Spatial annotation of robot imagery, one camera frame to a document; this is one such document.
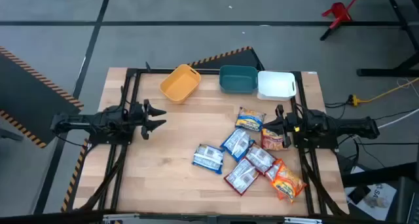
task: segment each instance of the snack bag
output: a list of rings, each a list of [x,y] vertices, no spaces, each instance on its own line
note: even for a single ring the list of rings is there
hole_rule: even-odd
[[[246,128],[260,132],[266,113],[260,113],[254,110],[245,109],[240,107],[236,127]]]
[[[234,160],[238,162],[246,154],[247,149],[249,148],[249,142],[249,134],[245,130],[239,128],[236,129],[220,147],[226,149],[228,153],[233,156]]]
[[[265,174],[265,172],[273,165],[276,160],[275,157],[259,147],[256,143],[250,147],[249,152],[246,154],[246,158],[262,174]]]
[[[214,171],[216,174],[222,174],[223,150],[209,145],[199,145],[194,154],[193,165],[198,165]]]
[[[224,180],[233,187],[239,195],[243,195],[247,188],[256,180],[259,173],[246,158],[242,159]]]
[[[282,159],[275,160],[274,164],[266,172],[265,175],[271,182],[275,180],[276,173],[280,169],[281,164],[282,164]]]
[[[279,191],[279,198],[282,199],[283,196],[289,198],[291,203],[294,202],[294,198],[300,194],[302,189],[306,187],[302,179],[297,177],[282,161],[281,166],[276,173],[276,177],[272,186]]]
[[[263,128],[261,132],[261,146],[263,149],[270,149],[279,151],[287,149],[283,147],[283,135],[278,135],[275,132]]]

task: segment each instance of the wooden tabletop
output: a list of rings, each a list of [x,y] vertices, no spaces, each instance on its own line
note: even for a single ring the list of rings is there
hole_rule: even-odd
[[[124,84],[126,68],[110,68],[103,89],[99,110],[120,101],[120,86]],[[159,90],[167,74],[142,74],[138,101],[149,99],[153,107],[167,114],[152,119],[167,123],[141,138],[138,127],[128,147],[120,187],[118,211],[182,214],[235,215],[307,215],[305,193],[293,204],[279,201],[268,180],[259,176],[243,196],[238,195],[223,179],[236,166],[224,155],[223,175],[217,175],[191,164],[200,143],[220,146],[234,131],[239,107],[267,114],[265,122],[275,119],[275,108],[283,104],[291,111],[290,102],[262,101],[256,95],[224,94],[219,89],[218,75],[202,75],[198,89],[184,102],[176,105]],[[303,72],[302,81],[308,108],[325,111],[319,79],[316,73]],[[260,134],[250,132],[256,141]],[[109,145],[98,145],[85,158],[73,208],[82,206],[99,186],[105,173]],[[298,151],[270,151],[281,158],[292,171],[301,175]],[[316,149],[322,183],[341,209],[348,212],[346,196],[340,178],[336,156],[328,149]],[[315,210],[318,200],[311,184]],[[105,207],[110,207],[111,184]]]

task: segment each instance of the gray floor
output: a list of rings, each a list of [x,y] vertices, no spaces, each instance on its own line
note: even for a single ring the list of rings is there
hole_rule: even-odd
[[[350,0],[110,0],[104,20],[322,21],[328,19],[320,14],[337,1]],[[101,2],[0,0],[0,21],[96,20]],[[410,0],[397,2],[408,20],[419,20]],[[362,21],[397,19],[388,0],[359,0],[351,15]],[[72,92],[92,30],[93,27],[0,26],[0,45]],[[320,42],[324,31],[325,27],[285,26],[102,27],[80,96],[85,104],[83,113],[94,113],[98,108],[109,67],[144,67],[145,61],[155,68],[175,67],[249,45],[267,69],[317,71],[325,101],[341,102],[349,94],[367,99],[397,86],[397,79],[393,78],[359,78],[355,74],[357,68],[391,68],[413,53],[409,38],[399,28],[345,27],[326,42]],[[345,117],[379,117],[418,105],[419,96],[408,88],[358,108],[347,108]],[[337,117],[340,110],[328,113]],[[378,124],[390,120],[383,119]],[[418,120],[419,113],[391,125],[381,130],[382,135],[374,142],[417,141]],[[85,136],[74,132],[69,140],[81,143]],[[416,146],[372,145],[367,149],[385,166],[416,159]],[[53,150],[53,143],[39,149],[28,141],[2,141],[0,216],[33,211]],[[342,144],[340,152],[344,156],[354,153],[353,143]],[[78,147],[65,146],[45,212],[59,212],[78,153]],[[362,150],[360,163],[380,167]]]

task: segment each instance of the paper sheet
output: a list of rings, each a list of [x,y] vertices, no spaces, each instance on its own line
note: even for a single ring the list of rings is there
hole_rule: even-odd
[[[364,170],[360,167],[355,167],[351,171],[351,174],[363,171]],[[371,190],[370,193],[368,193],[358,204],[352,202],[351,198],[348,197],[355,187],[345,188],[346,200],[374,219],[385,221],[396,190],[385,183],[368,185],[368,188]]]

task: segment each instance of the plastic container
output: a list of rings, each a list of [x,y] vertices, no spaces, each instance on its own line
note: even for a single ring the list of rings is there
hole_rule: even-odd
[[[221,91],[251,94],[257,88],[257,70],[250,66],[224,65],[220,69]]]
[[[260,100],[287,101],[297,93],[295,77],[292,73],[260,71],[257,97]]]
[[[201,81],[201,75],[181,64],[160,84],[160,91],[173,103],[183,103]]]

